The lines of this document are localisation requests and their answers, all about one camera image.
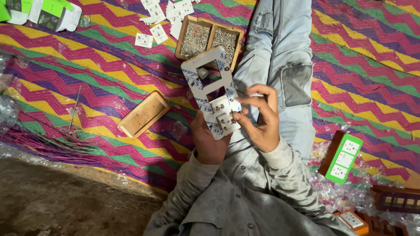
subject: man's right hand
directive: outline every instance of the man's right hand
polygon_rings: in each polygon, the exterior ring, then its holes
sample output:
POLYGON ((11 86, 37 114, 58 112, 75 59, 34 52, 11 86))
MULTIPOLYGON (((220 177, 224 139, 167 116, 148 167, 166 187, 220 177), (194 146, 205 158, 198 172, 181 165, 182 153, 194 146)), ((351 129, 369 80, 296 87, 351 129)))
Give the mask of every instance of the man's right hand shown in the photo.
POLYGON ((232 117, 247 131, 255 146, 263 152, 271 152, 280 141, 277 90, 263 84, 255 84, 246 90, 248 96, 255 93, 264 96, 240 98, 239 101, 258 108, 260 111, 258 126, 254 127, 244 114, 234 113, 232 117))

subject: colorful woven mat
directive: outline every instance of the colorful woven mat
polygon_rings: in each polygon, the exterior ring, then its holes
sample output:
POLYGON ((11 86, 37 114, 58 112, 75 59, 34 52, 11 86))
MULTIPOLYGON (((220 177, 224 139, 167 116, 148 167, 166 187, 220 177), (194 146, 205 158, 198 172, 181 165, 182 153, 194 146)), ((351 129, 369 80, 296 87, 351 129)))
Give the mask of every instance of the colorful woven mat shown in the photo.
MULTIPOLYGON (((167 1, 161 0, 162 9, 167 1)), ((71 2, 90 15, 90 27, 52 32, 32 23, 0 24, 0 49, 28 62, 12 65, 8 72, 18 80, 6 91, 22 108, 25 136, 9 131, 1 140, 49 160, 104 168, 171 191, 194 148, 189 123, 197 109, 174 55, 176 40, 169 35, 152 49, 134 45, 136 33, 150 29, 139 21, 147 16, 139 1, 71 2), (131 140, 117 123, 154 90, 173 107, 131 140), (64 133, 71 120, 72 135, 89 144, 88 155, 70 151, 76 144, 64 133)), ((254 0, 203 0, 193 5, 193 15, 246 32, 254 5, 254 0)), ((374 167, 370 173, 418 188, 419 1, 313 0, 312 9, 315 142, 330 141, 341 125, 349 126, 364 142, 357 163, 364 160, 374 167)), ((168 22, 162 26, 170 31, 168 22)), ((357 181, 352 174, 349 179, 357 181)))

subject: gray kurta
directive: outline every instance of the gray kurta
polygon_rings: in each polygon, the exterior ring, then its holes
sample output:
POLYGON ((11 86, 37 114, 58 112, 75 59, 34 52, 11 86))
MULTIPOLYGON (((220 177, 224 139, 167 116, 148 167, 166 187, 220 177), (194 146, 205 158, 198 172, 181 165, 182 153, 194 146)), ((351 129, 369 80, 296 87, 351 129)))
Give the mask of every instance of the gray kurta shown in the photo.
POLYGON ((324 213, 298 151, 281 138, 275 150, 262 152, 241 131, 221 165, 190 155, 144 235, 356 235, 324 213))

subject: wooden compartment tray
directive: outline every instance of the wooden compartment tray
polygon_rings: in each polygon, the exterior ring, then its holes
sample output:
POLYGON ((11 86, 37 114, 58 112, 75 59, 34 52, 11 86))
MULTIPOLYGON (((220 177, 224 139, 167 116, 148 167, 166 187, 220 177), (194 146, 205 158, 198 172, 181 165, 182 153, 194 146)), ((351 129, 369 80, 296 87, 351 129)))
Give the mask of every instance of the wooden compartment tray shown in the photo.
MULTIPOLYGON (((210 48, 212 48, 213 45, 213 40, 214 40, 214 36, 216 34, 216 30, 220 29, 223 32, 227 32, 230 33, 232 35, 236 36, 236 48, 235 48, 235 53, 234 53, 234 57, 232 59, 231 62, 231 72, 233 72, 235 65, 236 65, 236 60, 238 58, 238 54, 239 51, 241 49, 241 42, 242 42, 242 38, 244 37, 244 31, 240 28, 237 27, 233 27, 227 24, 223 24, 214 20, 209 20, 206 18, 202 18, 202 17, 193 17, 193 16, 185 16, 184 17, 184 21, 182 22, 182 28, 181 28, 181 32, 179 34, 179 39, 178 39, 178 44, 176 45, 176 50, 175 50, 175 56, 179 59, 182 60, 187 60, 189 58, 181 55, 181 48, 182 48, 182 43, 184 41, 184 38, 186 37, 186 29, 189 23, 194 23, 197 25, 201 25, 207 28, 210 28, 210 35, 209 35, 209 41, 207 43, 207 48, 206 50, 209 50, 210 48)), ((213 69, 217 69, 217 66, 208 63, 206 65, 207 67, 213 68, 213 69)))

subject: sleeve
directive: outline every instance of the sleeve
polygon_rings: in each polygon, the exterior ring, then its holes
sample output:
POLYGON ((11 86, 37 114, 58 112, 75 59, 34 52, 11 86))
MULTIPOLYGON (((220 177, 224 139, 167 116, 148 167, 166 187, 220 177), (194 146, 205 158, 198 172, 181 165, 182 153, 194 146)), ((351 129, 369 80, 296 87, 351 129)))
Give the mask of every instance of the sleeve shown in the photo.
POLYGON ((177 173, 175 189, 146 226, 144 236, 178 235, 179 225, 200 194, 210 185, 220 165, 201 164, 190 154, 177 173))
POLYGON ((265 167, 271 178, 271 188, 277 196, 299 213, 318 225, 330 228, 336 235, 356 235, 336 216, 325 213, 325 206, 308 180, 309 169, 301 161, 300 153, 280 137, 271 152, 261 152, 267 161, 265 167))

